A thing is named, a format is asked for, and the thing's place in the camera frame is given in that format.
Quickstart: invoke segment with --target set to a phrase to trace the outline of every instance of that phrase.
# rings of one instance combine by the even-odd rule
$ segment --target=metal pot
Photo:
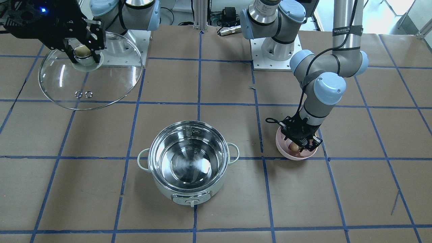
[[[228,146],[237,150],[230,161]],[[149,151],[148,169],[140,157]],[[202,121],[180,121],[164,128],[149,149],[140,152],[138,166],[153,174],[156,186],[177,204],[194,205],[208,201],[222,187],[228,165],[239,158],[235,144]]]

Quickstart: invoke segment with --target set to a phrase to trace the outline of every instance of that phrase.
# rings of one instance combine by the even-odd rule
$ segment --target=pot handle
[[[240,157],[240,150],[238,149],[237,145],[235,145],[233,143],[226,143],[226,145],[234,147],[235,150],[237,150],[237,158],[235,160],[233,160],[233,161],[229,161],[228,162],[228,165],[231,165],[231,164],[234,164],[238,160],[238,158]]]
[[[143,169],[145,172],[151,173],[151,171],[150,171],[149,169],[144,168],[144,167],[141,165],[141,163],[140,163],[140,157],[141,157],[141,154],[143,154],[143,153],[145,153],[145,152],[148,152],[149,150],[150,150],[149,148],[146,148],[146,149],[144,149],[143,151],[141,151],[141,152],[138,154],[137,162],[138,162],[138,166],[139,166],[141,169]]]

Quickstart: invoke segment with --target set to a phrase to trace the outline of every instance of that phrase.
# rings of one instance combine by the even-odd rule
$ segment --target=transparent pot lid
[[[70,40],[79,63],[64,52],[50,51],[39,69],[39,86],[54,103],[72,110],[93,110],[124,98],[143,72],[141,54],[127,38],[106,32],[106,48],[96,63],[79,41]]]

